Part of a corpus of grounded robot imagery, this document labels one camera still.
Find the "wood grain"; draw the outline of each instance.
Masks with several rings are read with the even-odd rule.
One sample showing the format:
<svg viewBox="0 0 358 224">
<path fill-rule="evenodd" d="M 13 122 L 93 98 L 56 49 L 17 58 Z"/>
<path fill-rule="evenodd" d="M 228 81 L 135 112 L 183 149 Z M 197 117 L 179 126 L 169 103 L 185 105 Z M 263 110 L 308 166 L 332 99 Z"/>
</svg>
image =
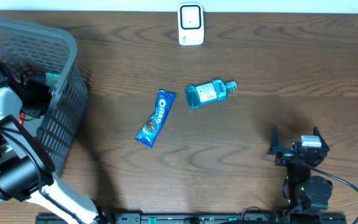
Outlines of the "wood grain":
<svg viewBox="0 0 358 224">
<path fill-rule="evenodd" d="M 358 186 L 358 15 L 206 13 L 204 44 L 182 47 L 175 13 L 24 12 L 0 16 L 59 27 L 78 43 L 90 92 L 62 179 L 113 210 L 230 212 L 286 205 L 286 170 L 267 155 L 318 126 L 331 147 L 322 170 Z M 238 90 L 190 110 L 184 89 L 222 78 Z M 177 99 L 147 149 L 134 140 L 158 89 Z M 334 182 L 330 212 L 351 223 L 358 195 Z M 46 210 L 0 203 L 0 223 Z"/>
</svg>

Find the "laundry basket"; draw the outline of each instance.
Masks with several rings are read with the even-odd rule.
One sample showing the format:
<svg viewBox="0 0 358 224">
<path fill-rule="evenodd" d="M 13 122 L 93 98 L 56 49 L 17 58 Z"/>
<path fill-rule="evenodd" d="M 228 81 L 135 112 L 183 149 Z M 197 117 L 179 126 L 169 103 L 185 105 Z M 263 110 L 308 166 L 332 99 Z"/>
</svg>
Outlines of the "laundry basket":
<svg viewBox="0 0 358 224">
<path fill-rule="evenodd" d="M 0 18 L 0 63 L 21 75 L 60 75 L 36 140 L 60 174 L 85 113 L 88 91 L 75 63 L 76 41 L 68 32 Z"/>
</svg>

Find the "oreo package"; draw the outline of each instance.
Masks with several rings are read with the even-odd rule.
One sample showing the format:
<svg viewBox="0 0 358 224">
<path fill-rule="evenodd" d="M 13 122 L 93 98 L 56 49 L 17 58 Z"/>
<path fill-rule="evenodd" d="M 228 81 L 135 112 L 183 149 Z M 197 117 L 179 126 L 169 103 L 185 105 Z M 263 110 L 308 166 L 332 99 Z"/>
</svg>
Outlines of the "oreo package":
<svg viewBox="0 0 358 224">
<path fill-rule="evenodd" d="M 148 148 L 153 147 L 154 141 L 161 131 L 176 97 L 177 96 L 174 93 L 169 93 L 164 90 L 158 91 L 157 101 L 155 102 L 155 112 L 142 130 L 140 130 L 135 138 L 136 140 L 145 144 Z"/>
</svg>

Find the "blue liquid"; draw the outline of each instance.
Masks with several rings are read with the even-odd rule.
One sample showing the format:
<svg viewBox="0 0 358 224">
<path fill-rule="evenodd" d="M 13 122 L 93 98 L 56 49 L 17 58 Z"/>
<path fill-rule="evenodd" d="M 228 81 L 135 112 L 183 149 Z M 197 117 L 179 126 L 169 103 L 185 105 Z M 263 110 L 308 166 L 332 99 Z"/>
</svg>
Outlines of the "blue liquid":
<svg viewBox="0 0 358 224">
<path fill-rule="evenodd" d="M 229 92 L 237 89 L 237 83 L 234 81 L 225 84 L 222 80 L 213 80 L 210 84 L 212 85 L 209 85 L 209 83 L 200 85 L 205 86 L 205 88 L 201 89 L 200 86 L 186 87 L 185 97 L 191 109 L 197 109 L 215 101 L 225 100 Z"/>
</svg>

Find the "black cable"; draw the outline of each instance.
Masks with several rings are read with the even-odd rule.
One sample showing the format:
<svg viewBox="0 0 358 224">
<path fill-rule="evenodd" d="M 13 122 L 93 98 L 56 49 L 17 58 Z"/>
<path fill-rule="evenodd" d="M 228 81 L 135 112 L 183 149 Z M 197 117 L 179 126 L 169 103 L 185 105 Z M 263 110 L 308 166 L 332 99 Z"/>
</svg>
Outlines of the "black cable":
<svg viewBox="0 0 358 224">
<path fill-rule="evenodd" d="M 256 209 L 259 209 L 260 212 L 262 212 L 262 214 L 267 218 L 267 220 L 269 221 L 269 218 L 268 216 L 266 216 L 266 214 L 264 213 L 264 211 L 262 209 L 260 209 L 258 206 L 251 206 L 251 207 L 248 207 L 247 209 L 245 209 L 243 211 L 243 213 L 241 214 L 241 220 L 244 220 L 245 219 L 245 215 L 246 213 L 248 212 L 248 210 L 250 210 L 251 208 L 256 208 Z"/>
<path fill-rule="evenodd" d="M 284 195 L 284 198 L 288 198 L 287 197 L 287 182 L 288 182 L 288 176 L 284 179 L 284 183 L 283 183 L 283 195 Z"/>
<path fill-rule="evenodd" d="M 32 121 L 34 120 L 35 118 L 30 118 L 30 119 L 23 119 L 24 121 Z"/>
<path fill-rule="evenodd" d="M 313 170 L 313 171 L 315 171 L 315 172 L 317 172 L 317 173 L 326 175 L 327 177 L 330 177 L 330 178 L 332 178 L 332 179 L 334 179 L 334 180 L 337 180 L 337 181 L 339 181 L 339 182 L 341 182 L 341 183 L 343 183 L 343 184 L 346 184 L 346 185 L 348 185 L 349 187 L 351 187 L 353 190 L 355 190 L 355 191 L 358 193 L 358 188 L 357 188 L 355 185 L 349 183 L 348 181 L 346 181 L 346 180 L 344 180 L 344 179 L 341 179 L 341 178 L 339 178 L 339 177 L 336 177 L 336 176 L 334 176 L 334 175 L 332 175 L 332 174 L 329 174 L 329 173 L 327 173 L 327 172 L 324 172 L 324 171 L 321 171 L 321 170 L 319 170 L 319 169 L 316 169 L 316 168 L 314 168 L 314 167 L 312 167 L 312 166 L 309 166 L 308 164 L 306 164 L 305 162 L 303 162 L 303 161 L 298 157 L 297 154 L 295 154 L 295 157 L 299 160 L 299 162 L 301 163 L 301 165 L 303 165 L 304 167 L 306 167 L 306 168 L 308 168 L 308 169 L 311 169 L 311 170 Z M 354 220 L 353 224 L 356 224 L 356 223 L 358 223 L 358 216 L 357 216 L 357 218 Z"/>
<path fill-rule="evenodd" d="M 17 144 L 21 149 L 23 149 L 23 151 L 28 155 L 28 157 L 30 158 L 31 162 L 33 163 L 35 169 L 37 170 L 37 177 L 38 177 L 38 182 L 39 182 L 39 185 L 38 185 L 39 194 L 41 196 L 43 196 L 46 200 L 48 200 L 50 203 L 52 203 L 54 206 L 56 206 L 63 212 L 67 213 L 69 216 L 71 216 L 78 223 L 82 224 L 83 222 L 74 213 L 71 213 L 71 211 L 67 210 L 65 207 L 61 206 L 59 203 L 57 203 L 52 198 L 50 198 L 48 194 L 44 194 L 42 192 L 42 178 L 41 178 L 41 173 L 40 173 L 40 167 L 37 165 L 34 156 L 29 152 L 29 150 L 21 142 L 19 142 L 16 138 L 14 138 L 13 136 L 11 136 L 7 132 L 5 132 L 5 130 L 0 128 L 0 134 L 9 138 L 11 141 L 13 141 L 15 144 Z"/>
</svg>

